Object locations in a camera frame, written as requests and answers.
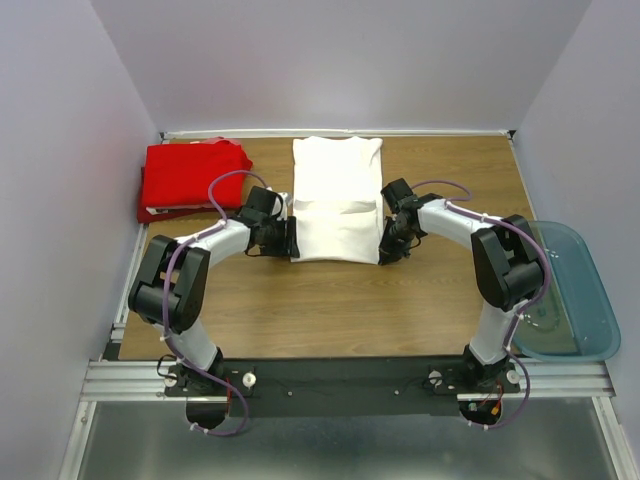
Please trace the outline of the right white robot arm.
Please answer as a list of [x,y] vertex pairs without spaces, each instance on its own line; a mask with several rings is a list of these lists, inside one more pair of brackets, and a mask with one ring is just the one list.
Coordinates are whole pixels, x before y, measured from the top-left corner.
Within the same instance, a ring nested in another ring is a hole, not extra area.
[[471,251],[483,306],[476,333],[454,371],[454,384],[485,390],[508,370],[511,341],[524,311],[549,288],[544,251],[522,216],[499,218],[437,194],[418,196],[404,179],[387,184],[381,195],[391,212],[379,244],[381,265],[409,257],[412,242],[430,234]]

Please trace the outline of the white t shirt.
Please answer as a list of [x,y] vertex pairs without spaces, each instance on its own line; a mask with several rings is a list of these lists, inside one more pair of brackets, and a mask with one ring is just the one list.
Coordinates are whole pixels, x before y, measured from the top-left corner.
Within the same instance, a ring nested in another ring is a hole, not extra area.
[[357,136],[293,141],[297,262],[379,262],[382,145]]

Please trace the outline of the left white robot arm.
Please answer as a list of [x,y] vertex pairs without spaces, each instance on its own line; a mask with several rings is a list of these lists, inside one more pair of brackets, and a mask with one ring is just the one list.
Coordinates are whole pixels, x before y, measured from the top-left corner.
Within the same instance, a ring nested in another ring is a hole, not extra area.
[[224,356],[205,332],[201,311],[209,270],[257,248],[261,256],[297,258],[296,218],[287,193],[254,186],[239,210],[213,226],[182,237],[156,235],[130,287],[128,307],[161,332],[201,395],[223,381]]

